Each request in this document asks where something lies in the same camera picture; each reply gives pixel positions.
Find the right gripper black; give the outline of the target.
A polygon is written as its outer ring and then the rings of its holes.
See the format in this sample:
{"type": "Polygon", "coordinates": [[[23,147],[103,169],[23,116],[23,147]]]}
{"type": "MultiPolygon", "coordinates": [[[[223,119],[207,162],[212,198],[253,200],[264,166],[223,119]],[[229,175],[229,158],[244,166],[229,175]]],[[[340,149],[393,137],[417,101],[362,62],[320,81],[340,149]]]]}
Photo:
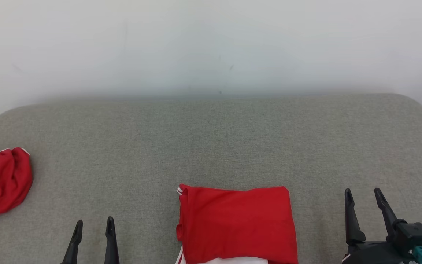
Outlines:
{"type": "MultiPolygon", "coordinates": [[[[374,189],[377,207],[387,231],[387,241],[393,241],[397,232],[397,224],[407,223],[396,217],[380,188],[374,189]]],[[[348,244],[347,254],[342,259],[344,264],[408,264],[414,257],[412,248],[415,242],[404,245],[395,242],[365,242],[365,233],[361,231],[354,209],[355,202],[350,188],[344,192],[345,202],[345,242],[348,244]]]]}

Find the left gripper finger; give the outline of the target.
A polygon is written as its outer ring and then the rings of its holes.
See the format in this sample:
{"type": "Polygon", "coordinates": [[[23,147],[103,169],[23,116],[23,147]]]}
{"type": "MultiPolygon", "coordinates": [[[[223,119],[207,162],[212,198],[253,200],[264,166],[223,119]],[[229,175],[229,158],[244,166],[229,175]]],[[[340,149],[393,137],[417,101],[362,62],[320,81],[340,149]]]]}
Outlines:
{"type": "Polygon", "coordinates": [[[119,251],[113,217],[107,218],[105,236],[107,238],[107,246],[105,250],[104,264],[119,264],[119,251]]]}
{"type": "Polygon", "coordinates": [[[82,241],[83,221],[78,220],[61,264],[77,264],[78,247],[82,241]]]}

